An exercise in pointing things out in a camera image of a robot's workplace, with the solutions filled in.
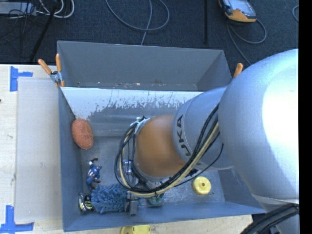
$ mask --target foam ball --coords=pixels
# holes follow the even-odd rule
[[[72,136],[81,149],[88,150],[93,146],[93,132],[85,119],[78,118],[73,121]]]

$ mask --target cable bundle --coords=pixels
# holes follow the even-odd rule
[[[182,169],[179,172],[177,172],[175,175],[171,176],[167,181],[163,182],[160,186],[157,186],[155,188],[148,188],[148,187],[144,186],[144,181],[142,181],[142,178],[138,177],[137,175],[136,176],[139,178],[139,183],[135,186],[132,186],[131,185],[132,183],[130,181],[129,176],[124,175],[125,171],[124,171],[124,168],[122,165],[124,149],[127,145],[129,145],[129,141],[131,139],[133,142],[132,160],[129,159],[129,157],[130,157],[130,148],[129,148],[128,149],[128,164],[130,163],[129,161],[133,161],[134,152],[135,152],[136,135],[134,132],[135,132],[135,128],[136,128],[137,123],[131,125],[130,128],[126,131],[124,137],[122,138],[122,140],[120,142],[119,152],[118,152],[117,157],[115,159],[115,176],[116,176],[116,179],[118,180],[118,182],[125,189],[129,190],[132,194],[134,194],[136,196],[152,197],[152,196],[164,194],[167,190],[193,179],[194,177],[192,177],[191,179],[184,181],[184,182],[179,184],[179,182],[182,179],[184,179],[193,170],[194,166],[199,162],[200,158],[205,154],[205,152],[213,144],[216,137],[218,136],[219,124],[218,124],[218,120],[216,118],[215,121],[213,122],[211,128],[208,130],[208,133],[207,133],[205,139],[203,140],[204,133],[206,131],[208,123],[210,122],[211,118],[215,115],[217,110],[218,110],[218,105],[214,108],[214,110],[210,113],[209,117],[207,118],[207,120],[206,120],[206,122],[205,122],[205,124],[201,130],[201,133],[199,135],[199,138],[198,138],[196,147],[194,149],[194,152],[191,155],[189,161],[182,167]]]

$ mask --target blue tape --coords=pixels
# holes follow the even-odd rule
[[[32,72],[19,72],[19,70],[11,66],[10,76],[10,92],[17,91],[18,89],[18,77],[32,77]]]
[[[1,224],[0,233],[15,234],[15,232],[27,232],[33,230],[34,222],[29,224],[15,224],[13,206],[7,205],[5,210],[5,224]]]

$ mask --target electronic device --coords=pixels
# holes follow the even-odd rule
[[[256,13],[247,0],[218,0],[224,14],[236,22],[255,22]]]

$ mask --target yellow object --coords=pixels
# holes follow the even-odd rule
[[[120,230],[120,234],[150,234],[151,227],[147,225],[125,226]]]
[[[206,195],[211,190],[210,181],[205,177],[197,177],[193,181],[193,190],[199,195]]]

